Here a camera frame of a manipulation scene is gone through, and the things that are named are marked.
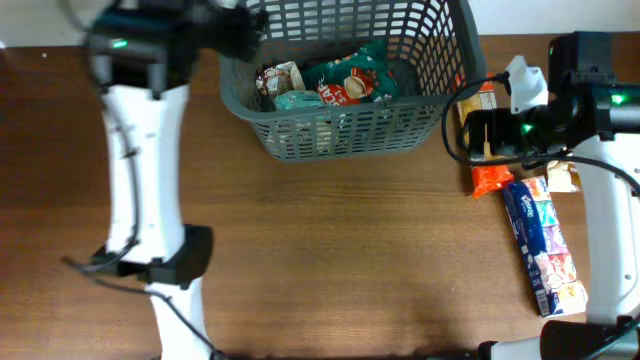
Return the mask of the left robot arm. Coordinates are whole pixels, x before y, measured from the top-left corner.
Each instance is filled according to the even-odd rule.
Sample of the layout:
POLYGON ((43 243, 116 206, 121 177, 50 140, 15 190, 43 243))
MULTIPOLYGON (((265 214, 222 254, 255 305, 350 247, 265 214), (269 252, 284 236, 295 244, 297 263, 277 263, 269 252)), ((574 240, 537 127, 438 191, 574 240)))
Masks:
POLYGON ((269 16, 238 1, 113 1, 87 28, 87 65, 103 110, 111 218, 108 238, 72 268, 93 283, 150 300, 164 359, 220 359, 207 334, 203 278, 210 227, 183 221, 181 125, 199 54, 257 53, 269 16))

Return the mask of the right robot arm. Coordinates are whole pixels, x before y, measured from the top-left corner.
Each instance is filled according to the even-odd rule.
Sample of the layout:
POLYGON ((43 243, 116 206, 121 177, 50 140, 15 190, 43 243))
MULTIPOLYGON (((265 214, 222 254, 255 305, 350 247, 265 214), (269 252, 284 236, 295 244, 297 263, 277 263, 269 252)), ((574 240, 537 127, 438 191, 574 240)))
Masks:
POLYGON ((460 137, 473 167, 573 163, 586 207, 590 296, 582 323, 559 319, 576 286, 551 265, 550 204, 539 185, 507 187, 512 226, 546 318, 538 336, 485 342, 482 359, 635 359, 639 355, 639 88, 620 83, 602 32, 553 39, 549 69, 517 56, 495 75, 506 108, 471 112, 460 137))

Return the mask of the green red coffee packet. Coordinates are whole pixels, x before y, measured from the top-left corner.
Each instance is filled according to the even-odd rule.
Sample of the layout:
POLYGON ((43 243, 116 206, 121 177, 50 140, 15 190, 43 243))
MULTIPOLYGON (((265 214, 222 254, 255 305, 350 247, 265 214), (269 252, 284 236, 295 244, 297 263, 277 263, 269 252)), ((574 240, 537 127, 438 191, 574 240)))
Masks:
POLYGON ((326 105, 383 102, 399 95, 387 62, 384 40, 363 45, 346 57, 310 67, 301 75, 306 88, 315 90, 326 105))

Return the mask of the light teal snack packet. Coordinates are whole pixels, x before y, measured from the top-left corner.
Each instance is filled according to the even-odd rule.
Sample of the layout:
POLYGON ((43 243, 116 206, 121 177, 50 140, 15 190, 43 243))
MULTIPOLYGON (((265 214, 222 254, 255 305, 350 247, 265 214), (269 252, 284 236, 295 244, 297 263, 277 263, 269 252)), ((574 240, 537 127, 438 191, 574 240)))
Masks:
POLYGON ((315 91, 291 90, 274 98, 277 111, 289 111, 310 107, 323 107, 322 97, 315 91))

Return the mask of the beige brown snack bag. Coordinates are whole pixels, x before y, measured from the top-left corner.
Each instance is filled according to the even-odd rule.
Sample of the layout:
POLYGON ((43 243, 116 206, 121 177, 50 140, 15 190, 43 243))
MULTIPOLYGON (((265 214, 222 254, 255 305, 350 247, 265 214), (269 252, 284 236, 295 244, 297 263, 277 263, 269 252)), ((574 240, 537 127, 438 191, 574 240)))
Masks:
POLYGON ((301 72, 295 61, 267 67, 258 73, 255 80, 258 91, 275 98, 292 90, 305 90, 301 72))

